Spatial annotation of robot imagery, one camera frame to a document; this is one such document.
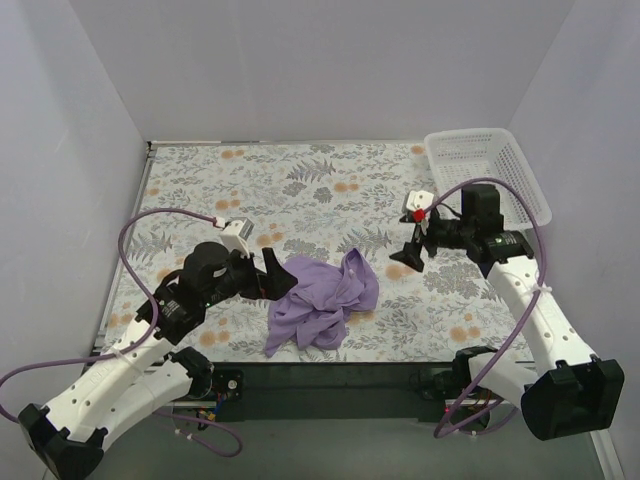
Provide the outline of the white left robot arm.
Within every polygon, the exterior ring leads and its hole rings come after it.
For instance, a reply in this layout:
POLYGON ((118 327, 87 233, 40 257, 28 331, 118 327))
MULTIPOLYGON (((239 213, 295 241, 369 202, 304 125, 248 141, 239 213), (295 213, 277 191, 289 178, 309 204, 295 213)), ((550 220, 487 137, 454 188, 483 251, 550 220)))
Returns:
POLYGON ((297 278, 262 251, 266 268, 216 242, 196 246, 137 311, 105 361, 18 422, 30 448, 58 479, 85 479, 128 429, 166 403, 200 400, 213 386, 213 364, 179 343, 205 320, 208 308, 235 296, 279 300, 297 278))

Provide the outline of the purple t shirt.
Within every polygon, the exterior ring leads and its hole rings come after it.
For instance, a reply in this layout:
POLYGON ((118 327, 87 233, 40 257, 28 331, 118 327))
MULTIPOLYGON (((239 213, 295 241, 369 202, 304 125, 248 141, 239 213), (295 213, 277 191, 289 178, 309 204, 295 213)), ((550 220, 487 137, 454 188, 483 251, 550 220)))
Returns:
POLYGON ((376 309, 379 282, 356 248, 338 266, 297 256, 287 260, 284 268, 298 284, 269 306, 264 347, 269 358, 289 340, 300 350, 336 350, 347 336, 351 314, 376 309))

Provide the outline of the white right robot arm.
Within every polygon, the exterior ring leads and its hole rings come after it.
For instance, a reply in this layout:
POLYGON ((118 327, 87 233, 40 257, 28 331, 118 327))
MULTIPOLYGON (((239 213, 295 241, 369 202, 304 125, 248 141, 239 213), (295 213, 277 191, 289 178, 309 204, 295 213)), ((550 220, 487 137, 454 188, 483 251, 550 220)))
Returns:
POLYGON ((505 227, 500 188, 504 182, 480 178, 456 186, 461 210, 452 218, 437 208, 442 199, 410 191, 402 222, 414 232, 392 259, 422 271, 423 253, 458 249, 475 263, 506 303, 516 325, 498 349, 468 347, 452 362, 458 397, 436 427, 438 438, 508 402, 529 431, 550 440, 612 424, 625 376, 614 359, 603 360, 581 338, 546 284, 544 246, 531 247, 524 235, 505 227))

